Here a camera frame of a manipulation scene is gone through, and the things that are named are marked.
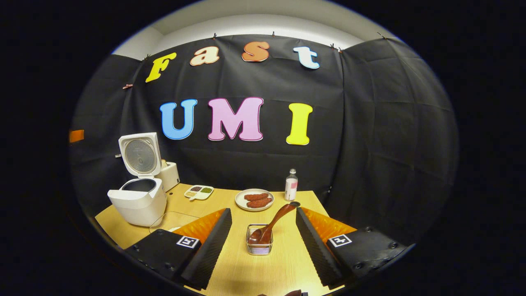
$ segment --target orange tape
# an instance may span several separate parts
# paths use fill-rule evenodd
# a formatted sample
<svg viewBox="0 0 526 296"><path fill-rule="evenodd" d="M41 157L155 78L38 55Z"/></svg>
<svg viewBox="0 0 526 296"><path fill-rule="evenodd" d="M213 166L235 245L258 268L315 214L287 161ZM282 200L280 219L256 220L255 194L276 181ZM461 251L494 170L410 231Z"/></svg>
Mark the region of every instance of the orange tape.
<svg viewBox="0 0 526 296"><path fill-rule="evenodd" d="M84 130L76 130L69 132L69 142L74 143L80 140L84 140Z"/></svg>

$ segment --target white appliance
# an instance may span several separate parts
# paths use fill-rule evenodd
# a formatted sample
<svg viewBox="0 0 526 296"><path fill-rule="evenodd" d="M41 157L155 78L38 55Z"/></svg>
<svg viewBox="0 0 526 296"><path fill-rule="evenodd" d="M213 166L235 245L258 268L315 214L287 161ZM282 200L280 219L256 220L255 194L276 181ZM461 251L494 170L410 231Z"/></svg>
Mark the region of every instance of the white appliance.
<svg viewBox="0 0 526 296"><path fill-rule="evenodd" d="M119 190L109 190L109 199L128 223L159 224L166 208L166 192L162 179L154 177L161 172L157 133L122 136L119 147L126 169L138 178L126 182Z"/></svg>

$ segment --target small basket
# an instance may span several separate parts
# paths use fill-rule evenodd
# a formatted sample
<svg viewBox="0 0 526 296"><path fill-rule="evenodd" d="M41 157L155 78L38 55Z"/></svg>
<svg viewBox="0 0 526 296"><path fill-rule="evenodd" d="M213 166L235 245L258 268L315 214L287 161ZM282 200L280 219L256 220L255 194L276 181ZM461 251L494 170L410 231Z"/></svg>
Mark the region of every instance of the small basket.
<svg viewBox="0 0 526 296"><path fill-rule="evenodd" d="M250 235L256 231L257 229L260 229L264 226L267 226L268 224L250 224L247 227L247 249L248 253L250 255L268 255L270 253L270 250L272 250L272 242L274 241L274 237L272 236L272 230L270 231L270 243L268 244L249 244L248 239L250 238Z"/></svg>

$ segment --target clip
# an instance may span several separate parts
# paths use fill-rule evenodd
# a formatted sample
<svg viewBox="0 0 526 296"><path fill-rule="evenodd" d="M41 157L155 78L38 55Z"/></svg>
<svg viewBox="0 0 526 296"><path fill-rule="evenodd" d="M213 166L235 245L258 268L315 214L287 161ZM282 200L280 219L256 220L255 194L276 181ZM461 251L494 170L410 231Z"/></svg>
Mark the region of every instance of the clip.
<svg viewBox="0 0 526 296"><path fill-rule="evenodd" d="M378 32L378 31L376 31L376 33L380 34L380 32ZM382 35L382 34L380 34L380 36L382 36L382 37L383 37L383 35ZM385 38L385 37L383 37L383 38L384 38L385 40L387 40L387 38Z"/></svg>

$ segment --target wooden spoon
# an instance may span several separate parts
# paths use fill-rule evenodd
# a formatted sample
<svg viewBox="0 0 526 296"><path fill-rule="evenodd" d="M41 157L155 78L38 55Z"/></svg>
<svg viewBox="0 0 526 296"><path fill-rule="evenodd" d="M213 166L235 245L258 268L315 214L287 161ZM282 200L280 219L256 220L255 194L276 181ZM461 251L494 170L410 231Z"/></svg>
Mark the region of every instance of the wooden spoon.
<svg viewBox="0 0 526 296"><path fill-rule="evenodd" d="M254 231L250 237L248 238L249 244L269 244L270 243L270 233L272 231L272 227L278 220L285 216L288 212L294 210L297 207L297 204L299 203L290 203L286 204L281 207L281 209L278 210L276 215L274 216L274 219L265 227L257 229Z"/></svg>

